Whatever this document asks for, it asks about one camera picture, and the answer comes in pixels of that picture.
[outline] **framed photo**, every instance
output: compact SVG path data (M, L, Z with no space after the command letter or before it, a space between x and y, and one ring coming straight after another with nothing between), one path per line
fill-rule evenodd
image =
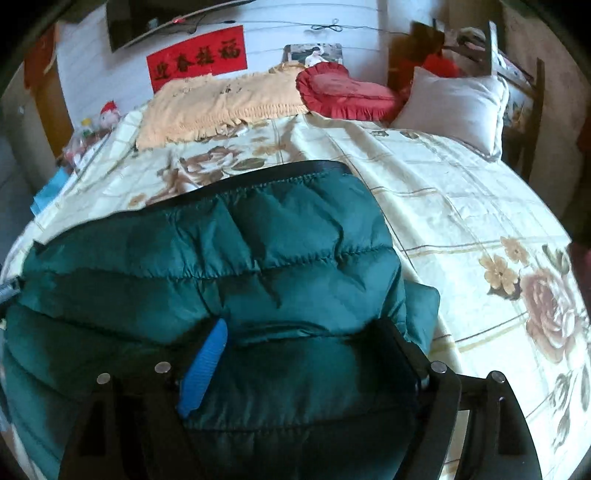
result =
M343 47L340 43L298 43L285 46L287 60L297 60L304 67L313 67L323 61L343 64Z

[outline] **green puffer jacket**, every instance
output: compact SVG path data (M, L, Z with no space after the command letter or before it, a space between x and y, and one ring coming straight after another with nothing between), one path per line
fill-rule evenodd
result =
M364 328L426 351L439 294L404 281L382 212L341 163L217 182L34 245L8 312L12 420L48 479L102 372L173 364L204 320L228 346L185 427L211 479L389 479L413 435Z

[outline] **plush doll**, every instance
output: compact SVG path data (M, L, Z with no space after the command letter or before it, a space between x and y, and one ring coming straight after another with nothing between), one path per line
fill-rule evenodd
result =
M119 123L121 114L114 101L105 103L105 106L100 111L100 127L113 130L115 125Z

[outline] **heart-shaped pillow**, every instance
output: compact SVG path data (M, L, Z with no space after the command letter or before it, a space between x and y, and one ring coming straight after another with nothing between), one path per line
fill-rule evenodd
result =
M391 122L403 106L399 95L389 88L354 80L335 62L302 70L295 86L306 107L329 118Z

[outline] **folded blanket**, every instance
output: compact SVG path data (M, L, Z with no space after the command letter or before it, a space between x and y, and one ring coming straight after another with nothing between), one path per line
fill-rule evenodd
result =
M286 62L267 73L233 79L212 75L172 80L148 105L137 139L139 150L168 142L190 142L216 134L241 122L307 113L296 76L298 62Z

